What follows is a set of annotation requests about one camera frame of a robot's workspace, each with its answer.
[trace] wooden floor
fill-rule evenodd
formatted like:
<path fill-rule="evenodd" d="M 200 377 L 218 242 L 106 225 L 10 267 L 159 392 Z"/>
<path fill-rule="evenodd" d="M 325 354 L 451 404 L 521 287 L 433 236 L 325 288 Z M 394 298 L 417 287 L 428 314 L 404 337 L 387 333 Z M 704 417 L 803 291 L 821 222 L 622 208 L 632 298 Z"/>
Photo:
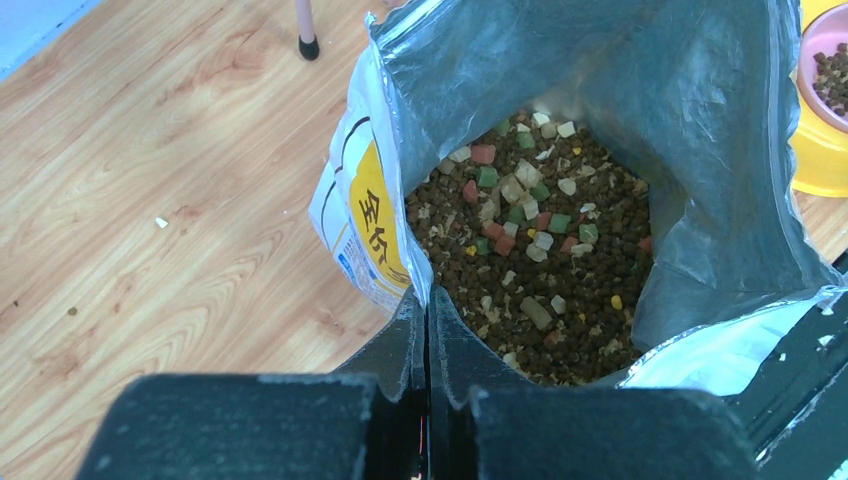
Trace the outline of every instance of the wooden floor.
<path fill-rule="evenodd" d="M 307 64 L 291 2 L 202 4 L 105 0 L 0 84 L 7 480 L 70 478 L 143 373 L 327 371 L 385 322 L 306 216 L 384 7 L 315 0 Z M 800 204 L 833 259 L 848 202 Z"/>

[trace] yellow bowl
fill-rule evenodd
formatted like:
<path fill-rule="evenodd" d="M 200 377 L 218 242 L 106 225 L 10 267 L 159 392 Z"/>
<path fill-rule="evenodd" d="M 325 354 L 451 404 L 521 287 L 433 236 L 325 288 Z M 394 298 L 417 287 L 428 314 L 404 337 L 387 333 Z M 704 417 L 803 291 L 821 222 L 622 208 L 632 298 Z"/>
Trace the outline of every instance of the yellow bowl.
<path fill-rule="evenodd" d="M 801 27 L 806 30 L 819 15 L 841 0 L 802 0 Z M 792 186 L 821 197 L 848 197 L 848 134 L 822 120 L 801 93 L 801 119 L 790 144 L 798 158 Z"/>

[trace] pink bowl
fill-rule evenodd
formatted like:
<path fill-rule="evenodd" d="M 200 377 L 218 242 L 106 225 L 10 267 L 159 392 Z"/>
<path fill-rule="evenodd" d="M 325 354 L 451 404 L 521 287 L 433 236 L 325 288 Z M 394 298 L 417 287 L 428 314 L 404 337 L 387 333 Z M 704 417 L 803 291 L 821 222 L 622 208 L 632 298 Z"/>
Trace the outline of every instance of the pink bowl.
<path fill-rule="evenodd" d="M 848 118 L 839 117 L 819 99 L 813 90 L 816 80 L 816 61 L 813 55 L 836 53 L 839 43 L 848 42 L 848 3 L 832 8 L 804 31 L 801 37 L 801 58 L 798 60 L 798 89 L 807 105 L 833 128 L 848 133 Z"/>

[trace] bag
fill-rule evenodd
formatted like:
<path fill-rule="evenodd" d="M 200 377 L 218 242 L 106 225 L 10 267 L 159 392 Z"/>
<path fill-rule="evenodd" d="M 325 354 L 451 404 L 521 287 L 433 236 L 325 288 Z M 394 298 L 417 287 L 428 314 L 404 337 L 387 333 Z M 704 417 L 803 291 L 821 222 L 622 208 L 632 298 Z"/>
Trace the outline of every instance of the bag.
<path fill-rule="evenodd" d="M 413 0 L 366 26 L 309 212 L 348 279 L 388 312 L 410 284 L 425 305 L 433 279 L 404 195 L 521 108 L 574 120 L 650 184 L 655 264 L 633 342 L 654 349 L 653 365 L 683 338 L 687 354 L 714 353 L 729 330 L 691 334 L 752 314 L 762 329 L 727 348 L 759 365 L 800 318 L 774 320 L 775 335 L 762 314 L 848 290 L 810 246 L 790 189 L 797 3 Z"/>

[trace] black rubber foot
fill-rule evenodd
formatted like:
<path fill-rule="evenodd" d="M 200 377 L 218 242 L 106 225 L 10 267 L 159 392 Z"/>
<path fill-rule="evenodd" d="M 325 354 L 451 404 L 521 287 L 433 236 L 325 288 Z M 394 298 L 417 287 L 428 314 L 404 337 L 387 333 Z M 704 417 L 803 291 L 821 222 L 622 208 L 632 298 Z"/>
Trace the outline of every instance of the black rubber foot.
<path fill-rule="evenodd" d="M 297 37 L 297 47 L 300 50 L 300 54 L 303 58 L 309 60 L 315 60 L 318 58 L 318 54 L 321 53 L 321 49 L 318 48 L 318 37 L 315 37 L 315 40 L 312 40 L 312 43 L 303 43 L 303 39 L 300 36 Z"/>

